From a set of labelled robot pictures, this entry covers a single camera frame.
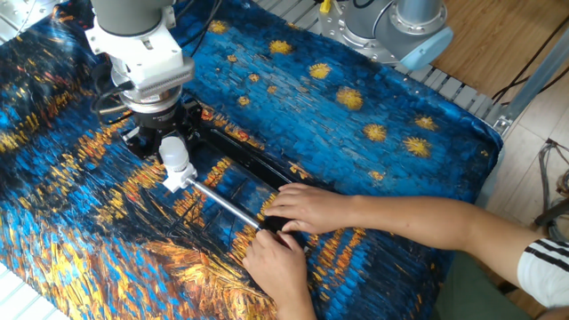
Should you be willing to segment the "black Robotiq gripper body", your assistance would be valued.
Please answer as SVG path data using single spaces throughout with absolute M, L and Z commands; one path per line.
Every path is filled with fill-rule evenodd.
M 171 107 L 156 113 L 138 113 L 134 112 L 134 123 L 137 126 L 144 126 L 151 129 L 156 129 L 156 143 L 170 133 L 180 133 L 181 123 L 183 118 L 182 105 L 185 103 L 177 102 Z

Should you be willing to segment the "person's right hand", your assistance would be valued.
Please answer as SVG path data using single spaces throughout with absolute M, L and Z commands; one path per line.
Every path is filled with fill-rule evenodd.
M 323 234 L 362 227 L 365 207 L 361 196 L 345 196 L 300 183 L 282 186 L 265 211 L 267 217 L 286 218 L 283 231 Z

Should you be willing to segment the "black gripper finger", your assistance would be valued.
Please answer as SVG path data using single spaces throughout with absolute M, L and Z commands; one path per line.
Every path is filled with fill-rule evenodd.
M 156 129 L 136 126 L 121 132 L 121 139 L 128 150 L 141 160 L 151 158 L 156 153 Z
M 180 133 L 185 140 L 186 147 L 194 148 L 205 141 L 202 126 L 203 107 L 199 103 L 185 103 L 182 108 L 183 118 Z

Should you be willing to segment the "person's left hand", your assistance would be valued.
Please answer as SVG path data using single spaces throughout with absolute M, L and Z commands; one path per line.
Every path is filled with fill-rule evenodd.
M 279 310 L 313 308 L 305 254 L 291 235 L 259 231 L 245 251 L 243 264 Z

